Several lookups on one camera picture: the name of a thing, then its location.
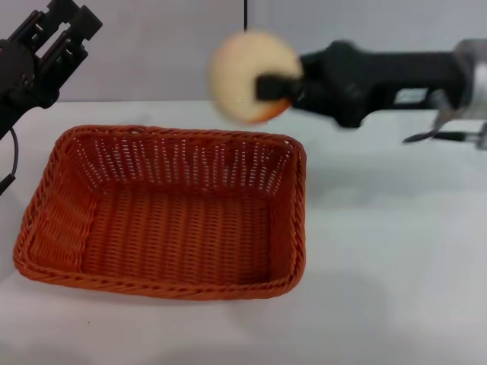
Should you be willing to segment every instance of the basket rim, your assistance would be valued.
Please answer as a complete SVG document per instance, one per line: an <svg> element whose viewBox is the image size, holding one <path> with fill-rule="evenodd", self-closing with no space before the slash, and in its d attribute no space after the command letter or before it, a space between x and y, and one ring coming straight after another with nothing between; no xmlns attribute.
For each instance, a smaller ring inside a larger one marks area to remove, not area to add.
<svg viewBox="0 0 487 365"><path fill-rule="evenodd" d="M75 271L62 271L46 266L40 266L35 264L33 260L29 258L30 244L32 243L36 231L38 229L38 220L40 213L46 208L48 203L49 191L53 188L53 182L55 181L56 171L59 165L62 164L61 157L64 155L65 150L62 151L62 146L68 146L64 143L66 139L72 139L80 137L82 135L99 135L106 133L113 134L132 134L140 133L141 135L157 136L158 138L189 138L191 135L197 134L201 140L203 139L228 139L238 138L239 141L261 141L263 144L279 145L284 148L288 148L293 153L293 163L301 171L301 176L294 177L293 196L291 197L294 204L291 208L290 219L296 221L296 215L300 215L300 224L291 225L291 233L293 234L293 240L291 242L291 257L292 263L289 273L280 279L273 281L266 281L255 284L230 284L230 285L216 285L216 284L187 284L178 283L172 281L154 281L144 278L115 278L105 275L90 275L82 272ZM306 153L303 145L292 137L287 135L274 135L263 132L242 132L242 131L222 131L222 130L201 130L201 129L166 129L161 127L147 127L141 125L80 125L71 128L64 132L56 141L53 151L49 156L49 162L46 169L43 172L42 179L33 198L24 213L22 219L20 234L14 248L14 264L18 271L28 278L34 280L43 281L43 278L53 279L56 278L57 284L62 284L63 281L71 281L73 279L84 282L100 283L100 284L113 284L122 285L124 287L133 288L137 291L137 288L143 287L144 289L160 290L165 289L169 292L178 292L181 295L188 293L218 293L218 292L238 292L240 290L247 290L250 292L257 292L262 290L279 289L287 287L287 291L290 291L300 281L304 272L305 265L305 247L304 247L304 195L305 195L305 169L306 169Z"/></svg>

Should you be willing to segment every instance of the orange wicker basket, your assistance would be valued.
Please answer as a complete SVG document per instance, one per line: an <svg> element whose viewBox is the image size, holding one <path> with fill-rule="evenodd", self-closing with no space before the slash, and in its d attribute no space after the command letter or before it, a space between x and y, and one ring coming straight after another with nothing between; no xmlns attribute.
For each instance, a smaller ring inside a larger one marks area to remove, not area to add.
<svg viewBox="0 0 487 365"><path fill-rule="evenodd" d="M91 290L276 297L304 270L305 168L282 135L80 126L56 142L14 263Z"/></svg>

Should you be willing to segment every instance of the wicker basket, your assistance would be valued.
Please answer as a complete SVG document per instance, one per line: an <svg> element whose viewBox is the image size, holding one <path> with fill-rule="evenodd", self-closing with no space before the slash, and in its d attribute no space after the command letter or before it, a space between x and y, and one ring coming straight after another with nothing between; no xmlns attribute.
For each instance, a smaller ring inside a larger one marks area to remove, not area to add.
<svg viewBox="0 0 487 365"><path fill-rule="evenodd" d="M25 212L15 266L37 281L149 297L282 295L304 270L305 166L282 135L71 129Z"/></svg>

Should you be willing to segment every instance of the gray wall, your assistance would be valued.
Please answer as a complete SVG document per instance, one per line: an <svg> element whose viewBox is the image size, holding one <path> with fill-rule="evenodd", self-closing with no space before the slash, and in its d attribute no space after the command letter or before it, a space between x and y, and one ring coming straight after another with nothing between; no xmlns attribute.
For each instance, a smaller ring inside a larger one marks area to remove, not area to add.
<svg viewBox="0 0 487 365"><path fill-rule="evenodd" d="M75 0L104 23L62 100L207 99L212 50L244 23L242 0ZM0 38L49 0L2 0Z"/></svg>
<svg viewBox="0 0 487 365"><path fill-rule="evenodd" d="M49 0L2 0L7 37ZM63 87L63 100L208 99L213 49L241 30L244 0L78 0L104 27L89 59ZM377 50L451 49L487 37L484 0L249 0L250 26L270 30L299 52L347 38Z"/></svg>
<svg viewBox="0 0 487 365"><path fill-rule="evenodd" d="M377 50L451 49L487 37L485 0L249 0L253 26L300 52L336 39Z"/></svg>

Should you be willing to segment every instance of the white tabletop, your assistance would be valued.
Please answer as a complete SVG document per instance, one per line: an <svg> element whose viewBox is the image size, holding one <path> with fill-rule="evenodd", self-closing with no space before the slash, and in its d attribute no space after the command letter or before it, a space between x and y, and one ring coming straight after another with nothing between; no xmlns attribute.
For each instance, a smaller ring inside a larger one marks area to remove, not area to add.
<svg viewBox="0 0 487 365"><path fill-rule="evenodd" d="M400 144L432 116L383 113L344 132L288 113L259 127L307 152L303 280L272 300L193 303L29 281L12 249L66 129L235 126L205 102L58 103L28 113L15 127L17 180L0 197L0 364L485 365L487 152ZM12 156L6 136L5 175Z"/></svg>

